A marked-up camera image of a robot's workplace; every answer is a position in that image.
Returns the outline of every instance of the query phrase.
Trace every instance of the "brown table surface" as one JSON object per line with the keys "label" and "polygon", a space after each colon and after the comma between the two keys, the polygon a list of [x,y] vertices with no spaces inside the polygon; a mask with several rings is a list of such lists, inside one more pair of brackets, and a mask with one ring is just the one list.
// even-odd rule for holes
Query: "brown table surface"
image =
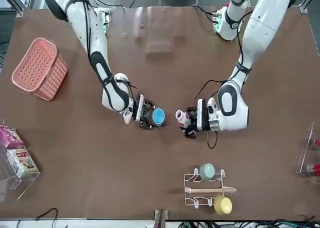
{"label": "brown table surface", "polygon": [[[68,75],[51,102],[26,95],[11,74],[37,37],[54,40]],[[212,34],[193,8],[145,8],[112,15],[108,55],[146,98],[165,110],[165,127],[125,125],[101,105],[102,88],[71,26],[47,10],[16,19],[0,75],[0,119],[17,128],[42,174],[19,201],[0,205],[1,218],[36,217],[51,207],[59,217],[170,219],[320,219],[320,188],[295,174],[310,121],[320,122],[320,61],[309,21],[290,8],[274,41],[253,65],[243,90],[247,129],[221,132],[217,147],[206,134],[186,139],[175,112],[195,105],[208,79],[225,79],[239,57],[236,41]],[[208,98],[219,84],[209,84]],[[215,135],[210,135],[214,142]],[[226,171],[230,215],[184,204],[184,174],[210,162]]]}

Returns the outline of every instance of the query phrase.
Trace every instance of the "snack package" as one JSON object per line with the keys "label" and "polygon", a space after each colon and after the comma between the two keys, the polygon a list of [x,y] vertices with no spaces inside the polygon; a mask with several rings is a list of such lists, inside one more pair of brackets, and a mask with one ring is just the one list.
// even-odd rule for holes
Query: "snack package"
{"label": "snack package", "polygon": [[16,130],[4,125],[0,125],[0,143],[5,149],[20,149],[24,146]]}
{"label": "snack package", "polygon": [[38,171],[26,149],[9,149],[8,161],[19,178],[25,173]]}

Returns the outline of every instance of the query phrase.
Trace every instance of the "dish rack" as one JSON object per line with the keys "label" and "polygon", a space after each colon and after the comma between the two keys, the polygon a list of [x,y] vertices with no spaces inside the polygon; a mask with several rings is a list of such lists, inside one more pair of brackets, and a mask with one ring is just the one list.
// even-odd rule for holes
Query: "dish rack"
{"label": "dish rack", "polygon": [[220,170],[220,173],[215,173],[214,176],[212,177],[211,180],[209,181],[204,181],[201,179],[199,170],[197,168],[194,169],[193,174],[185,174],[184,175],[184,203],[186,206],[194,206],[196,209],[199,208],[200,205],[208,205],[208,206],[213,206],[214,204],[214,199],[216,197],[214,196],[192,196],[192,194],[187,194],[186,193],[186,183],[187,182],[195,182],[195,183],[200,183],[200,182],[220,182],[221,188],[224,187],[224,178],[226,177],[226,173],[223,169]]}

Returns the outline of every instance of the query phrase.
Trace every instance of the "pink basket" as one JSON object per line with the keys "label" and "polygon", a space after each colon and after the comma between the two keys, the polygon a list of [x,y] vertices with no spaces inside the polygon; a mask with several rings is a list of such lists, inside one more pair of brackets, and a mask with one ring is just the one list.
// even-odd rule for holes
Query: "pink basket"
{"label": "pink basket", "polygon": [[11,80],[27,94],[50,101],[56,95],[68,72],[53,41],[37,38],[14,70]]}

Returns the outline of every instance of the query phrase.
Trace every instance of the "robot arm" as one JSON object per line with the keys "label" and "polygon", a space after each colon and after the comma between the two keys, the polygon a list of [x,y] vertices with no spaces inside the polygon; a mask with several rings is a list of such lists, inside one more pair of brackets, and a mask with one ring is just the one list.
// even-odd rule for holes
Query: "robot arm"
{"label": "robot arm", "polygon": [[[236,37],[238,23],[248,6],[245,0],[238,9],[231,1],[229,7],[218,11],[218,24],[215,29],[222,38],[231,40]],[[198,100],[196,109],[196,126],[194,131],[224,131],[244,129],[249,121],[249,108],[245,104],[241,92],[247,80],[253,63],[266,50],[274,38],[288,9],[290,0],[259,0],[244,32],[242,52],[233,73],[220,87],[216,103],[211,97],[206,104],[203,99]],[[236,25],[232,26],[230,17],[234,18]]]}
{"label": "robot arm", "polygon": [[72,28],[88,54],[88,59],[97,74],[102,87],[102,104],[121,113],[128,124],[131,119],[140,122],[145,99],[129,97],[129,80],[125,74],[113,75],[107,51],[107,38],[101,23],[90,5],[90,0],[45,0],[52,14]]}

